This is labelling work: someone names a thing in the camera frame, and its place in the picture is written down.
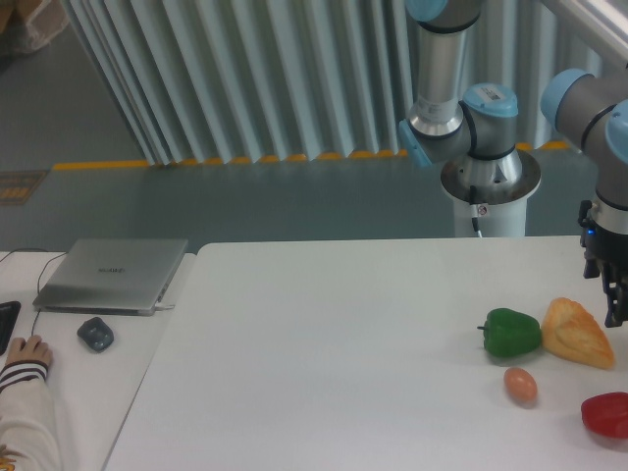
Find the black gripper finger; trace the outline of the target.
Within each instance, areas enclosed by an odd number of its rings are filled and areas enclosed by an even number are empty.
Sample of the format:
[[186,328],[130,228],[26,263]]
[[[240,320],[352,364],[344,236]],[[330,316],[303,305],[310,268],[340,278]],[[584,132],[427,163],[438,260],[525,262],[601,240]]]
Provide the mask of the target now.
[[603,281],[602,287],[607,299],[604,325],[607,328],[621,327],[627,321],[627,285]]

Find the person's hand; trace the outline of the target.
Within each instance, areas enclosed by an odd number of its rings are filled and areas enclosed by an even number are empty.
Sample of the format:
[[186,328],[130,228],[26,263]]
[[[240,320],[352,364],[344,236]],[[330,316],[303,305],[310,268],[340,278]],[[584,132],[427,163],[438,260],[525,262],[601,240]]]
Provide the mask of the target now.
[[53,362],[52,349],[41,336],[34,335],[28,339],[14,338],[8,348],[6,366],[26,363],[41,363],[49,368]]

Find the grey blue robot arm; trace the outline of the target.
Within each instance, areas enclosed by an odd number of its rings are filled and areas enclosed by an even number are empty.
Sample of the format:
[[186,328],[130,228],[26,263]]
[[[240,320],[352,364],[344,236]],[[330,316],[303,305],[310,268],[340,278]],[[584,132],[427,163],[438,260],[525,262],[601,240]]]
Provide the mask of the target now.
[[[480,3],[410,1],[406,9],[420,28],[421,64],[416,102],[398,126],[404,148],[421,165],[443,163],[441,185],[458,236],[523,236],[541,171],[515,147],[516,96],[495,83],[459,87]],[[581,203],[578,216],[584,275],[602,280],[605,323],[618,327],[627,319],[627,75],[566,70],[545,88],[541,109],[597,164],[596,194]]]

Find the striped sleeve forearm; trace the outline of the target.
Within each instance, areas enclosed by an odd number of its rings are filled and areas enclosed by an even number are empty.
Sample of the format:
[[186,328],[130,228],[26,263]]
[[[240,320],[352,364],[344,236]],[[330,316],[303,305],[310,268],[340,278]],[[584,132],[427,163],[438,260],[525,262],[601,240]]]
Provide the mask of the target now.
[[48,367],[41,361],[11,363],[1,371],[1,468],[61,470]]

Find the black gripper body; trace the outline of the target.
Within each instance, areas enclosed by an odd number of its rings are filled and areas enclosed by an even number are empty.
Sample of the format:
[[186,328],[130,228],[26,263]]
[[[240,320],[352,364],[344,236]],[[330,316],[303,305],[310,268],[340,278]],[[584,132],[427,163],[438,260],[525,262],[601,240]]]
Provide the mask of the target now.
[[627,209],[602,199],[582,200],[578,213],[584,248],[584,278],[608,286],[627,285]]

